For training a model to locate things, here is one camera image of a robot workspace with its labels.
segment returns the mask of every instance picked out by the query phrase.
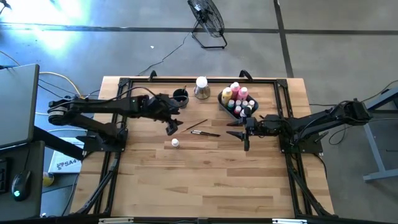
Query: wooden tabletop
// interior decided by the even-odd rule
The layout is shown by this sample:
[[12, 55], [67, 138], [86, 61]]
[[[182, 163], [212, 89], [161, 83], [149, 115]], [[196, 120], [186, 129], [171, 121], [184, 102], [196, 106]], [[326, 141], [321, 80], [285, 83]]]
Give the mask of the wooden tabletop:
[[[119, 78], [104, 77], [100, 99], [116, 96]], [[310, 114], [303, 79], [287, 81], [294, 116]], [[180, 110], [180, 115], [174, 116], [184, 123], [172, 136], [166, 135], [166, 124], [146, 118], [127, 120], [129, 137], [119, 166], [112, 216], [293, 217], [285, 157], [279, 152], [279, 140], [252, 137], [250, 151], [244, 152], [243, 143], [225, 133], [243, 130], [242, 127], [227, 127], [233, 120], [219, 108], [217, 95], [225, 83], [210, 83], [211, 96], [206, 100], [194, 97], [194, 83], [134, 84], [148, 87], [154, 93], [170, 95], [184, 85], [187, 85], [190, 101]], [[259, 103], [255, 117], [277, 114], [272, 85], [244, 86]], [[136, 89], [132, 96], [142, 94], [148, 92]], [[95, 120], [106, 123], [111, 117], [111, 114], [96, 114]], [[204, 119], [208, 121], [195, 129], [221, 137], [182, 132]], [[171, 146], [173, 138], [180, 141], [180, 149]], [[103, 157], [104, 153], [96, 152], [83, 161], [71, 212], [77, 211], [98, 185]], [[309, 189], [324, 208], [333, 213], [322, 163], [313, 155], [303, 154], [303, 164]]]

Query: white paint bottle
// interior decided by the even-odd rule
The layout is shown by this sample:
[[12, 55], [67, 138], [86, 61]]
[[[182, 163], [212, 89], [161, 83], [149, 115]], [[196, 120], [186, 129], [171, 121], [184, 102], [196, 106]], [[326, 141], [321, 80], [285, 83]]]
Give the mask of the white paint bottle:
[[179, 149], [179, 148], [180, 148], [180, 142], [179, 142], [177, 139], [173, 139], [173, 140], [172, 140], [172, 146], [173, 146], [175, 149]]

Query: computer monitor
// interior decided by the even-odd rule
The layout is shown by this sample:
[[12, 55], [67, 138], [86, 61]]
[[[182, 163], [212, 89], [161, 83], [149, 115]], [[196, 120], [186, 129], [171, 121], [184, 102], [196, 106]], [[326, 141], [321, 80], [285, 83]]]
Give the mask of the computer monitor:
[[0, 70], [0, 149], [30, 142], [39, 80], [39, 65]]

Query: electric fan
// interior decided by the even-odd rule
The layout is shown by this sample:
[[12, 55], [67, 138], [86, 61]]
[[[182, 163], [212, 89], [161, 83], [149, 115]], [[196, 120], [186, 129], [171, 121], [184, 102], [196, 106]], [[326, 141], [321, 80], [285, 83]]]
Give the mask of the electric fan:
[[212, 37], [222, 37], [225, 45], [206, 47], [193, 35], [193, 31], [191, 33], [192, 37], [204, 49], [224, 49], [227, 46], [224, 38], [224, 22], [214, 2], [212, 0], [188, 0], [188, 4], [197, 20], [193, 30], [200, 24]]

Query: concrete floor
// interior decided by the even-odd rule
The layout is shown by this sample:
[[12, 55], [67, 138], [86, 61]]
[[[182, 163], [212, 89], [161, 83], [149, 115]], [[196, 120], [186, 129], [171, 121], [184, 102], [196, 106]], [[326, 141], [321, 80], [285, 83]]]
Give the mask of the concrete floor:
[[[118, 1], [30, 1], [8, 0], [2, 22], [112, 26], [183, 27], [195, 22], [186, 0]], [[226, 28], [277, 29], [272, 0], [214, 0]], [[394, 0], [280, 0], [286, 29], [396, 30], [398, 2]], [[67, 75], [87, 94], [100, 88], [104, 75], [137, 75], [181, 44], [183, 32], [68, 32], [1, 30], [0, 49], [21, 64], [38, 63], [41, 71]], [[217, 42], [201, 33], [204, 41]], [[163, 64], [158, 75], [236, 77], [240, 70], [254, 77], [287, 77], [279, 34], [227, 33], [225, 50], [203, 50], [192, 38]], [[298, 35], [286, 36], [294, 77], [304, 78], [311, 103], [333, 104], [354, 97], [367, 98], [397, 79], [397, 35]], [[2, 64], [12, 61], [1, 57]], [[73, 91], [57, 77], [43, 75], [48, 82]], [[56, 100], [39, 90], [37, 111]], [[324, 108], [314, 106], [313, 112]], [[43, 129], [58, 128], [47, 117], [36, 116]], [[383, 135], [397, 132], [398, 123], [384, 121], [372, 127]], [[54, 133], [76, 136], [81, 133]], [[362, 128], [351, 128], [339, 146], [323, 141], [324, 160], [335, 213], [346, 218], [398, 222], [398, 178], [365, 184], [362, 175], [377, 167]], [[380, 150], [385, 151], [388, 144]], [[46, 152], [48, 169], [51, 151]], [[386, 167], [398, 168], [398, 154], [388, 153]], [[74, 175], [58, 178], [57, 186], [72, 184]], [[42, 212], [60, 215], [71, 187], [43, 194]]]

